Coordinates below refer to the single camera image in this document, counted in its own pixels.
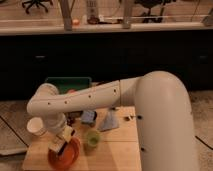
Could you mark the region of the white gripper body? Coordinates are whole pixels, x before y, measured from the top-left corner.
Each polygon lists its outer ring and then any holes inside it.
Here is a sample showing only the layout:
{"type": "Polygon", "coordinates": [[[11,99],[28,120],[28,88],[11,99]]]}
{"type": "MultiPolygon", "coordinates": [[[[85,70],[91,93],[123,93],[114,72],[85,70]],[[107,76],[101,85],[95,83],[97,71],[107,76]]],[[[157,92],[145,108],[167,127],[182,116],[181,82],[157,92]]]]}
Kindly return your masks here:
{"type": "Polygon", "coordinates": [[[50,142],[48,148],[56,154],[61,154],[65,146],[71,141],[75,130],[66,126],[62,132],[57,134],[50,142]]]}

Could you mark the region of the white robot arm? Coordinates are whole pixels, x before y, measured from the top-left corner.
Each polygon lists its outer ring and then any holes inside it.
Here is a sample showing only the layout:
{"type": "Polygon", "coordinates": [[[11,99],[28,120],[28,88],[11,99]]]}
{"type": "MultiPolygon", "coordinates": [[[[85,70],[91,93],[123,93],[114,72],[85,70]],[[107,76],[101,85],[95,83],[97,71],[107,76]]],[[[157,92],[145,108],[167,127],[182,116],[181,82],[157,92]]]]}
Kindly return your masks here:
{"type": "Polygon", "coordinates": [[[43,83],[28,101],[27,112],[61,136],[66,113],[113,107],[134,110],[142,171],[200,171],[190,97],[170,72],[153,71],[71,94],[43,83]]]}

